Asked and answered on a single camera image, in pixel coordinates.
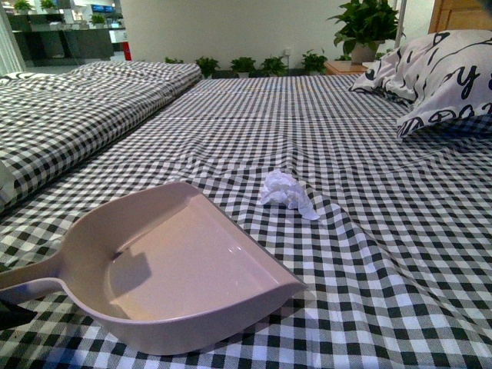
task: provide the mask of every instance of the red object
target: red object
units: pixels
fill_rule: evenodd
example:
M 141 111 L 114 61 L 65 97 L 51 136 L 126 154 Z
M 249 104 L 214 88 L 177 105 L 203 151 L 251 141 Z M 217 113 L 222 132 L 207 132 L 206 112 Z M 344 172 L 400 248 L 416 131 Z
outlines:
M 131 61 L 130 45 L 127 42 L 122 42 L 121 46 L 123 48 L 123 52 L 125 53 L 125 60 Z

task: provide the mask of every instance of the pink dustpan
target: pink dustpan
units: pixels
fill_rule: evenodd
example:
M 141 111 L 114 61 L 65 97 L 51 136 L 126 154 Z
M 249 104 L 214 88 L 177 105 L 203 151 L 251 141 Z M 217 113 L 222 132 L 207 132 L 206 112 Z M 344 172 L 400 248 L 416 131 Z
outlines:
M 63 290 L 120 341 L 157 355 L 230 337 L 305 287 L 186 183 L 110 201 L 49 259 L 0 274 L 0 299 Z

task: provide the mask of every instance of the bedding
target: bedding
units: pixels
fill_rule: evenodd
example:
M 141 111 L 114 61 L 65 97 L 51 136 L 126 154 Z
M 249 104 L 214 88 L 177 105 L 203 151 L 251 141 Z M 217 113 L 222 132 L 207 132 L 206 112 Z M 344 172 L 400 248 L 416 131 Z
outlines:
M 491 58 L 492 31 L 438 32 L 388 53 L 351 90 L 407 102 L 410 111 L 397 119 L 397 135 L 404 137 L 451 119 L 490 115 Z
M 435 125 L 356 76 L 203 80 L 2 214 L 0 262 L 53 254 L 74 221 L 173 181 L 200 189 L 308 285 L 258 323 L 171 357 L 133 351 L 64 294 L 23 304 L 5 367 L 492 367 L 492 141 Z M 261 205 L 275 169 L 321 216 Z
M 14 73 L 0 88 L 0 161 L 15 179 L 0 213 L 131 130 L 200 78 L 197 65 L 96 62 Z

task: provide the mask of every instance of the white tissue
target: white tissue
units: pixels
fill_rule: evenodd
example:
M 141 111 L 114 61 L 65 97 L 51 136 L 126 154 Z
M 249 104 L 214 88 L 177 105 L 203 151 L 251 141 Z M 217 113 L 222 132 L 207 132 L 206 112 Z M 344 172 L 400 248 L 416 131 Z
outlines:
M 260 204 L 268 202 L 285 204 L 289 209 L 298 209 L 304 219 L 315 221 L 319 215 L 301 185 L 292 177 L 275 169 L 267 174 L 261 190 Z

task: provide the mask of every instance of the dustpan handle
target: dustpan handle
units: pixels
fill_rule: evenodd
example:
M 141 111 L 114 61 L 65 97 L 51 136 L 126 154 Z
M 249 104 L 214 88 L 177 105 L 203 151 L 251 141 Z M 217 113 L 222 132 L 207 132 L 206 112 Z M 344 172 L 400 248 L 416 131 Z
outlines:
M 39 263 L 0 273 L 0 299 L 20 304 L 61 291 L 62 281 L 56 278 L 61 259 L 57 252 Z

